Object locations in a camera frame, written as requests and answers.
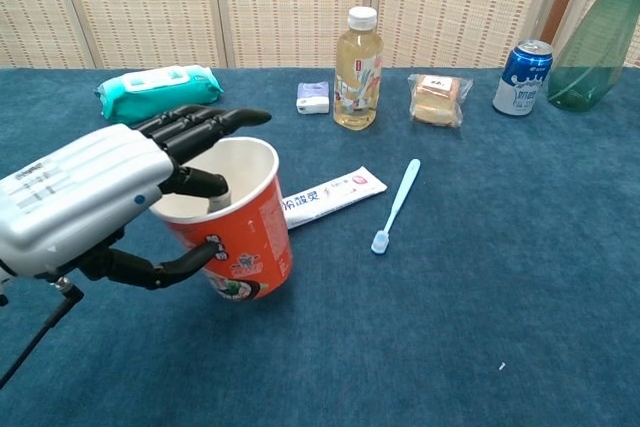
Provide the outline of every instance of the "bread label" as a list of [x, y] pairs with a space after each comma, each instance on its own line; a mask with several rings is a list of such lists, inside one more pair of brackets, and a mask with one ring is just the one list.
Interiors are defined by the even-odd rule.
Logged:
[[440, 77], [437, 75], [425, 75], [424, 80], [420, 83], [421, 87], [443, 90], [449, 92], [453, 79], [451, 77]]

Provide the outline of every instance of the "toothbrush handle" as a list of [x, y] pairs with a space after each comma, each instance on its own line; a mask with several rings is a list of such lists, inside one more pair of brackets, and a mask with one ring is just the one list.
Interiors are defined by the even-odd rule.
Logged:
[[384, 226], [384, 231], [388, 234], [389, 230], [391, 230], [391, 226], [393, 225], [393, 221], [396, 220], [396, 215], [398, 215], [397, 210], [392, 210], [391, 214], [389, 214], [389, 218], [387, 219], [387, 223]]
[[391, 215], [393, 215], [393, 217], [395, 217], [395, 214], [397, 214], [400, 207], [402, 207], [404, 199], [407, 198], [409, 189], [411, 189], [413, 181], [416, 180], [416, 176], [418, 175], [418, 170], [420, 170], [420, 161], [418, 159], [413, 159], [409, 162], [409, 166], [404, 173], [404, 177], [402, 177], [400, 188], [396, 194], [396, 199], [393, 201], [393, 206], [391, 207]]

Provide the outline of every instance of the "wet wipes package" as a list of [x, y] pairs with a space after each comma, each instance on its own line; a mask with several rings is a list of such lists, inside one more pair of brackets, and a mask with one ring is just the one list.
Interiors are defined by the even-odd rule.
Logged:
[[102, 115], [113, 123], [133, 125], [185, 104], [210, 104], [222, 94], [211, 69], [200, 65], [130, 72], [95, 89]]
[[328, 114], [329, 82], [298, 84], [296, 108], [300, 114]]

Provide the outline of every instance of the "red paper cup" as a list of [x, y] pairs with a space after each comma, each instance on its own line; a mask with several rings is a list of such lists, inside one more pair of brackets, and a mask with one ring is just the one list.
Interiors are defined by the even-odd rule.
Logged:
[[223, 297], [259, 298], [282, 285], [293, 256], [275, 149], [259, 139], [231, 137], [185, 166], [223, 175], [231, 205], [207, 214], [207, 199], [169, 194], [150, 210], [188, 249], [206, 241], [218, 243], [216, 258], [203, 271]]

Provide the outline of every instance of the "blue can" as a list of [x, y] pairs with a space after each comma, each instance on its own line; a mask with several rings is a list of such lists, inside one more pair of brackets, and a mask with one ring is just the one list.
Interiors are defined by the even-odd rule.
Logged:
[[553, 62], [553, 48], [541, 40], [523, 40], [509, 54], [493, 98], [493, 107], [508, 115], [527, 115]]

